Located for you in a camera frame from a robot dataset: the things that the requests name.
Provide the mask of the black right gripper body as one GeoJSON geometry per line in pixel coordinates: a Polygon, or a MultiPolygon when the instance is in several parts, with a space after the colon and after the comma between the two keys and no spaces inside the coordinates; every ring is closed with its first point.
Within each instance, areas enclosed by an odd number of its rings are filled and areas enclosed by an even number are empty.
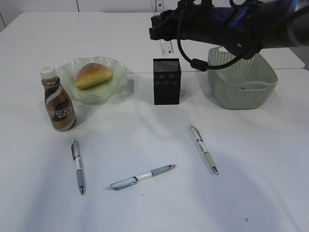
{"type": "Polygon", "coordinates": [[[179,1],[177,8],[151,17],[151,40],[191,40],[221,46],[237,45],[237,30],[229,23],[241,5],[215,7],[211,1],[179,1]]]}

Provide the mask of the blue black right robot arm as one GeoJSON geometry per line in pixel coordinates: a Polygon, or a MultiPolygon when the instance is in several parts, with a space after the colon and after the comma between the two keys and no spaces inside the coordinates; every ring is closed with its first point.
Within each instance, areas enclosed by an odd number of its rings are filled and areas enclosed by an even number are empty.
{"type": "Polygon", "coordinates": [[[309,3],[306,0],[230,1],[216,7],[210,0],[181,0],[177,8],[151,19],[152,40],[176,40],[190,66],[199,71],[221,70],[241,59],[251,59],[262,49],[302,47],[309,44],[309,3]],[[224,47],[234,58],[221,65],[189,58],[181,45],[191,40],[224,47]]]}

